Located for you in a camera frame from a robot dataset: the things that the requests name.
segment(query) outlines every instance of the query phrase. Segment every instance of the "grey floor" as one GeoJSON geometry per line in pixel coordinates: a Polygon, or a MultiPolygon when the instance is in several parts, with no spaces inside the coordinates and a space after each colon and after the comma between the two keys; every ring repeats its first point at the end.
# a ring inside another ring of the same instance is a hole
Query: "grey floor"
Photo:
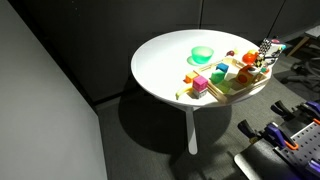
{"type": "MultiPolygon", "coordinates": [[[[273,74],[300,59],[281,55],[273,74]]],[[[128,86],[135,83],[128,80],[128,86]]],[[[305,99],[274,77],[254,97],[232,106],[194,112],[199,152],[187,150],[184,112],[138,89],[97,107],[109,180],[246,179],[233,157],[249,146],[237,129],[247,119],[257,130],[281,119],[270,106],[294,107],[305,99]]]]}

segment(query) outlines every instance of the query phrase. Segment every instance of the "orange block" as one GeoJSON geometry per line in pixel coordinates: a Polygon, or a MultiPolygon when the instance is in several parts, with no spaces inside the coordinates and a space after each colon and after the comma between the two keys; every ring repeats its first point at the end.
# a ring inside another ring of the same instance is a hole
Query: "orange block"
{"type": "Polygon", "coordinates": [[[188,73],[188,74],[186,75],[186,78],[184,79],[184,82],[185,82],[185,83],[192,83],[192,82],[193,82],[193,79],[194,79],[195,77],[198,77],[198,76],[199,76],[199,74],[197,74],[196,72],[192,71],[192,72],[190,72],[190,73],[188,73]]]}

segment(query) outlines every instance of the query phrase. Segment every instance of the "table leg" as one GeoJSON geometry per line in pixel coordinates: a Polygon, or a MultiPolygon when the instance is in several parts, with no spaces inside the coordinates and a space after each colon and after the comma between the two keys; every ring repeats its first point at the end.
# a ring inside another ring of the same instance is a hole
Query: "table leg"
{"type": "Polygon", "coordinates": [[[189,152],[190,154],[195,155],[198,152],[198,146],[197,146],[196,130],[194,127],[193,108],[188,108],[186,110],[186,121],[187,121],[189,152]]]}

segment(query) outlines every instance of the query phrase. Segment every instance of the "table top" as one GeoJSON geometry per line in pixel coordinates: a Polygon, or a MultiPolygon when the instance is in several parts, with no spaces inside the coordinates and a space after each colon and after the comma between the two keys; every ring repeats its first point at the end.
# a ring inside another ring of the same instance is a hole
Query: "table top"
{"type": "MultiPolygon", "coordinates": [[[[259,49],[244,38],[221,31],[175,31],[147,41],[135,52],[131,61],[133,76],[147,92],[168,103],[191,107],[225,106],[210,93],[200,99],[187,94],[176,99],[175,94],[183,86],[186,74],[201,67],[187,62],[191,49],[196,46],[207,46],[214,50],[208,63],[221,61],[230,50],[237,49],[238,54],[234,58],[241,60],[249,50],[259,49]]],[[[263,87],[252,90],[232,103],[249,98],[263,87]]]]}

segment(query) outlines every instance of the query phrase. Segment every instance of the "green block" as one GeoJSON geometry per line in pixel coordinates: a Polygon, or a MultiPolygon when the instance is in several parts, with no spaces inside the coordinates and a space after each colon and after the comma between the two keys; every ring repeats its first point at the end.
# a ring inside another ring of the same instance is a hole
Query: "green block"
{"type": "Polygon", "coordinates": [[[216,87],[225,94],[229,92],[231,86],[232,86],[232,82],[226,81],[226,80],[223,80],[216,85],[216,87]]]}
{"type": "Polygon", "coordinates": [[[220,69],[215,70],[211,74],[211,78],[209,78],[212,82],[212,84],[218,84],[222,80],[224,80],[224,77],[226,76],[226,73],[221,71],[220,69]]]}

